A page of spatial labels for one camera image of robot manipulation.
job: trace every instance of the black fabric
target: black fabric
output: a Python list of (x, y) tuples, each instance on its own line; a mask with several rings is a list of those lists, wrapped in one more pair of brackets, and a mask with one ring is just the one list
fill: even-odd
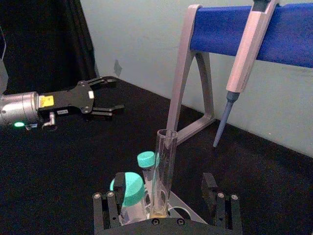
[(54, 92), (95, 78), (91, 38), (79, 0), (2, 0), (6, 94)]
[[(0, 132), (0, 234), (92, 234), (92, 194), (117, 172), (141, 174), (136, 156), (154, 150), (169, 100), (122, 81), (95, 97), (98, 107), (125, 104), (125, 113), (112, 122), (60, 117), (53, 133)], [(199, 117), (182, 107), (179, 128)], [(211, 172), (239, 195), (244, 234), (311, 234), (313, 159), (230, 125), (213, 149), (218, 124), (177, 148), (173, 192), (207, 220), (201, 175)]]

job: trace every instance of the teal screw cap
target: teal screw cap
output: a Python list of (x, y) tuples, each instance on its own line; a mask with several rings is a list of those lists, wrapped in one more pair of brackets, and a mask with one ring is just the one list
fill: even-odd
[[(126, 190), (124, 195), (123, 207), (130, 207), (143, 198), (145, 189), (140, 175), (134, 172), (125, 172)], [(110, 190), (113, 190), (114, 179), (111, 181)]]
[(146, 151), (138, 154), (137, 161), (141, 168), (149, 168), (155, 164), (155, 153), (152, 151)]

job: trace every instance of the glass test tube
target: glass test tube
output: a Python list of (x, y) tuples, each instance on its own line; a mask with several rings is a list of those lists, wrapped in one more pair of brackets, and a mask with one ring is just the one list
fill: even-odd
[(164, 129), (157, 132), (150, 218), (167, 217), (177, 138), (178, 133), (173, 130)]

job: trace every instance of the white wall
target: white wall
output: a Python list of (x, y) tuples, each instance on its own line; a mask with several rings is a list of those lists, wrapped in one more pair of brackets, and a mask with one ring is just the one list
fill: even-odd
[[(170, 98), (183, 15), (187, 7), (251, 5), (252, 0), (81, 0), (102, 75), (120, 78)], [(281, 1), (281, 4), (311, 1)], [(211, 54), (216, 118), (226, 104), (234, 57)], [(203, 111), (196, 63), (183, 103)], [(256, 61), (246, 91), (228, 123), (313, 157), (313, 70)]]

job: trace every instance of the metal cylinder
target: metal cylinder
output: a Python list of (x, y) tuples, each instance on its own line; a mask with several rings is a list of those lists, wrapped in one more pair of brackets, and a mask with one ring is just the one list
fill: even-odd
[(37, 92), (0, 96), (0, 126), (11, 125), (18, 121), (30, 125), (40, 119)]

